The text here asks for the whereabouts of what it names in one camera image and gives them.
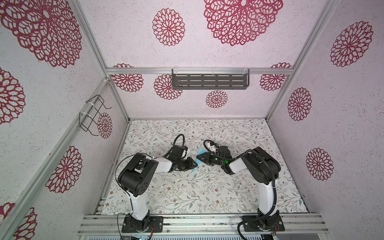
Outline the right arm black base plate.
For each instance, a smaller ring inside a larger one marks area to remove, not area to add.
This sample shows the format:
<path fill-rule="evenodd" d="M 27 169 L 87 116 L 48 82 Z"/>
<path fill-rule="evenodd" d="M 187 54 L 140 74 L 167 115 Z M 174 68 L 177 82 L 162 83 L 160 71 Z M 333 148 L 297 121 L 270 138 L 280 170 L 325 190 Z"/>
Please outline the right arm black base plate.
<path fill-rule="evenodd" d="M 252 221 L 257 216 L 243 216 L 244 229 L 246 232 L 283 232 L 285 226 L 279 213 L 258 221 Z"/>

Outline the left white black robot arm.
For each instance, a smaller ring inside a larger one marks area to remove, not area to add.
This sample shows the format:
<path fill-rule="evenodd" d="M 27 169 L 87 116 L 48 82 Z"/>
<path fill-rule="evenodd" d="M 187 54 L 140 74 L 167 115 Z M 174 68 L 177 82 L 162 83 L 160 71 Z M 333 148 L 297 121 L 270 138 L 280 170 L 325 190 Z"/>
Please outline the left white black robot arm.
<path fill-rule="evenodd" d="M 144 153 L 136 153 L 120 172 L 116 181 L 131 201 L 131 219 L 135 225 L 145 228 L 148 225 L 149 209 L 147 194 L 155 173 L 185 172 L 196 168 L 198 164 L 191 158 L 153 158 Z"/>

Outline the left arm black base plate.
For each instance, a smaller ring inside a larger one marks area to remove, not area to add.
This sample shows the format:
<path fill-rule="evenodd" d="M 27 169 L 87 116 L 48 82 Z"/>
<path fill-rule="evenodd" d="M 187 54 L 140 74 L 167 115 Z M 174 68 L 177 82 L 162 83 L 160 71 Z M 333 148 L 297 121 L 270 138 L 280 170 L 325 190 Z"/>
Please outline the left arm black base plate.
<path fill-rule="evenodd" d="M 163 231 L 164 217 L 147 216 L 142 221 L 126 216 L 124 218 L 122 233 L 161 233 Z"/>

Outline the light blue square paper sheet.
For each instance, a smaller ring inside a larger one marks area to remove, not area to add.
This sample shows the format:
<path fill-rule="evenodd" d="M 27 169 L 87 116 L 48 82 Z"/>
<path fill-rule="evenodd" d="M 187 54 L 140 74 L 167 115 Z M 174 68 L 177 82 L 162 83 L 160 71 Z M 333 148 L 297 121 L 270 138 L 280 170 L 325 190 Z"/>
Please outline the light blue square paper sheet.
<path fill-rule="evenodd" d="M 189 174 L 192 175 L 193 172 L 194 172 L 195 170 L 198 169 L 198 167 L 199 167 L 199 165 L 200 165 L 201 163 L 202 163 L 202 162 L 201 162 L 200 160 L 195 159 L 195 165 L 194 165 L 195 167 L 189 171 Z"/>

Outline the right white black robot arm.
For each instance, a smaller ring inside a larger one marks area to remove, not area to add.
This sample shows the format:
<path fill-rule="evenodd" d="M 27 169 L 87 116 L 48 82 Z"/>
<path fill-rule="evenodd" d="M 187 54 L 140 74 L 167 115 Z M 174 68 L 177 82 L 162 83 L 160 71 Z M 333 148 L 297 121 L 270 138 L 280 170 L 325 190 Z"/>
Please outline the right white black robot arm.
<path fill-rule="evenodd" d="M 207 150 L 198 154 L 197 159 L 209 166 L 221 166 L 228 175 L 248 170 L 253 179 L 259 183 L 258 213 L 265 218 L 277 213 L 276 180 L 281 166 L 264 149 L 256 147 L 232 158 L 228 147 L 220 146 L 216 152 Z"/>

